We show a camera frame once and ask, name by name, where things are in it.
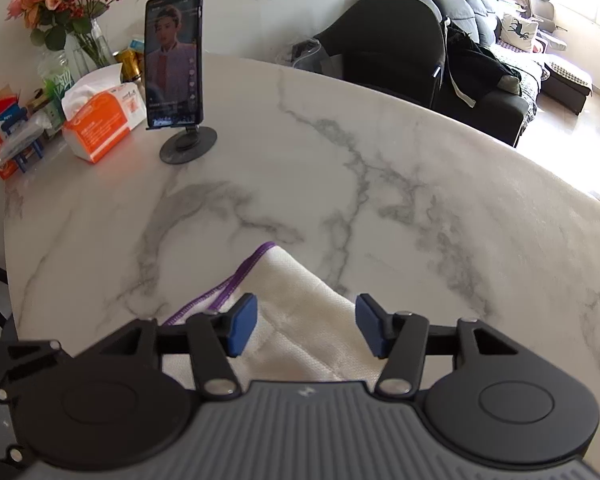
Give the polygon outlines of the white towel purple trim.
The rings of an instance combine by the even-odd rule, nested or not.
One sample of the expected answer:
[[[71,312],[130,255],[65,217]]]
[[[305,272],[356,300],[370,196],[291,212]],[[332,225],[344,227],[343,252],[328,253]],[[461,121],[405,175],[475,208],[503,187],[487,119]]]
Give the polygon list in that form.
[[[230,361],[242,388],[254,380],[375,385],[382,362],[355,324],[354,303],[273,242],[260,245],[231,276],[164,324],[224,313],[247,292],[257,297],[258,320],[242,355]]]

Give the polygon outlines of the dark grey sofa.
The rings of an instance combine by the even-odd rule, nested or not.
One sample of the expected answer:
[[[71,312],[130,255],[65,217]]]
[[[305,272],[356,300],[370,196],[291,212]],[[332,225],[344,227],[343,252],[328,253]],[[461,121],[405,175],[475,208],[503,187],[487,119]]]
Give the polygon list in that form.
[[[528,53],[496,50],[500,25],[483,0],[358,0],[316,39],[345,81],[516,146],[543,70]]]

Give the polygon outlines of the orange tissue pack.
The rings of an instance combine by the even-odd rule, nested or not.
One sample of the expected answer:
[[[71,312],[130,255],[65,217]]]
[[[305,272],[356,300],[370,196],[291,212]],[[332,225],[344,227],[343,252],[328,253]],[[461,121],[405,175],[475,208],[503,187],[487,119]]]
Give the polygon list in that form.
[[[61,99],[66,116],[62,135],[73,154],[96,164],[146,119],[135,82],[123,82],[122,65],[82,77]]]

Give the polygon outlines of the red white snack package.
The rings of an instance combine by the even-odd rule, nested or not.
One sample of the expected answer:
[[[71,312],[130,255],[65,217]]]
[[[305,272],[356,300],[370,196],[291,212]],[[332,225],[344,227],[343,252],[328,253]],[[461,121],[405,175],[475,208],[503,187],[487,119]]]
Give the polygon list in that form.
[[[47,120],[40,114],[30,117],[18,101],[15,93],[0,96],[0,177],[3,181],[17,172],[24,174],[36,158],[44,156],[40,140]]]

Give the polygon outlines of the black jacket on sofa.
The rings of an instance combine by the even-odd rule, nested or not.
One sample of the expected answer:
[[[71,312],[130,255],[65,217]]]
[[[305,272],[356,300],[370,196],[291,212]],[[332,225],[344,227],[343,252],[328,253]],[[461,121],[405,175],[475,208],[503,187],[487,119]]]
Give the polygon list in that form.
[[[452,22],[446,28],[446,67],[456,96],[471,108],[496,90],[521,96],[518,70],[503,64]]]

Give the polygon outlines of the grey ottoman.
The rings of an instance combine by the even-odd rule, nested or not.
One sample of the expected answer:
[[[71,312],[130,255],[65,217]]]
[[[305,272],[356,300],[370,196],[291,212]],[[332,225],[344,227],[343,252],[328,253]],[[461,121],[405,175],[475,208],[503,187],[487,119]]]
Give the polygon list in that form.
[[[554,54],[544,55],[543,63],[548,77],[542,82],[541,91],[579,115],[593,93],[591,75]]]

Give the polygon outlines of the smartphone on stand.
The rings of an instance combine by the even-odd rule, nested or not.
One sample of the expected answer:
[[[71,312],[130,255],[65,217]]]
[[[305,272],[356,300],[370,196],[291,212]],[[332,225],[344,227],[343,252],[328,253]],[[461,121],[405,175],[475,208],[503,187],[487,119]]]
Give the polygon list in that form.
[[[151,129],[198,125],[202,104],[204,0],[148,0],[144,85]]]

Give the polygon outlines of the horse print cushion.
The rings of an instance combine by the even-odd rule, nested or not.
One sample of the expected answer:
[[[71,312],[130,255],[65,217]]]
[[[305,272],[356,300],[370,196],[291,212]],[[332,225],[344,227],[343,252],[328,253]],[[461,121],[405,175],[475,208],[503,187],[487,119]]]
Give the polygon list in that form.
[[[504,14],[501,19],[500,39],[524,52],[532,52],[539,24],[519,15]]]

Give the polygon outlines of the grey office chair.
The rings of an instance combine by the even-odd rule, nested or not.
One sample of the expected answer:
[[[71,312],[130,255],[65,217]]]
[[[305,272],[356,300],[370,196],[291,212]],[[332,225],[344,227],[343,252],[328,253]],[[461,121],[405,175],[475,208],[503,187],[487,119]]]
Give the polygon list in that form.
[[[539,24],[542,32],[554,34],[556,30],[566,30],[557,21],[556,11],[552,0],[529,0],[531,17]]]

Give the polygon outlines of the flower bouquet in vase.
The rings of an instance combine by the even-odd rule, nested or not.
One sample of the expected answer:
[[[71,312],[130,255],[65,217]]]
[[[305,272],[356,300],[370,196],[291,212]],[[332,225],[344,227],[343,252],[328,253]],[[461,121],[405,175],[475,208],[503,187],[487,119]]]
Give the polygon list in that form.
[[[8,20],[23,20],[32,44],[50,52],[65,49],[72,38],[97,68],[114,62],[97,20],[122,0],[12,0]]]

